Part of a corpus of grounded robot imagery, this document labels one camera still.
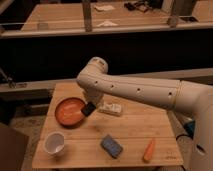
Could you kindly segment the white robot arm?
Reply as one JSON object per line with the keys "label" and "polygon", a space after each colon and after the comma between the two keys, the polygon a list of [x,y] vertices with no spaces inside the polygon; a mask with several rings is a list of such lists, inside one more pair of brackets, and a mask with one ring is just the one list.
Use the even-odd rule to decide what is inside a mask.
{"label": "white robot arm", "polygon": [[107,72],[107,62],[93,57],[78,74],[76,82],[90,102],[98,104],[103,94],[109,94],[193,118],[195,132],[188,171],[213,171],[213,86]]}

